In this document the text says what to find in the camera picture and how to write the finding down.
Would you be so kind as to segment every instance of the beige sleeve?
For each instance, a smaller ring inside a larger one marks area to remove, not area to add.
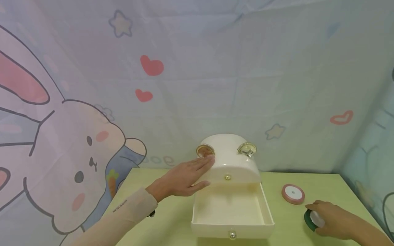
[[[126,198],[111,213],[79,237],[72,246],[115,246],[136,224],[150,215],[158,204],[144,188]]]

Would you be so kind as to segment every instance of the gold knob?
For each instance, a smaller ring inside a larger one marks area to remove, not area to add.
[[[257,152],[257,148],[251,142],[245,142],[238,147],[237,152],[251,158]]]
[[[207,155],[214,155],[215,151],[209,144],[201,144],[196,149],[197,156],[206,157]]]
[[[237,238],[237,234],[234,231],[230,231],[229,236],[231,240],[235,240]]]

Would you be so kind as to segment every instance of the pink ear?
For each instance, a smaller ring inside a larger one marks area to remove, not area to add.
[[[7,169],[0,167],[0,191],[9,181],[10,173]]]
[[[37,79],[0,51],[0,87],[27,103],[44,104],[49,95]]]

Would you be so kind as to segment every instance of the pink heart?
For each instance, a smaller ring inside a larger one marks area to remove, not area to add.
[[[353,118],[353,111],[348,110],[343,115],[334,115],[330,118],[330,122],[335,125],[346,125]]]
[[[140,102],[149,102],[153,98],[150,91],[141,91],[140,89],[136,90],[136,96]]]
[[[164,71],[164,65],[159,60],[151,61],[149,57],[146,55],[141,56],[140,58],[142,68],[145,73],[149,76],[157,76],[160,75]]]

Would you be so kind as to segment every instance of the white storage box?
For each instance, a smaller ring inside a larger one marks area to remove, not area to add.
[[[195,194],[191,229],[197,237],[266,239],[275,223],[259,170],[256,147],[234,134],[207,137],[197,155],[215,155],[215,164],[199,181],[211,185]]]

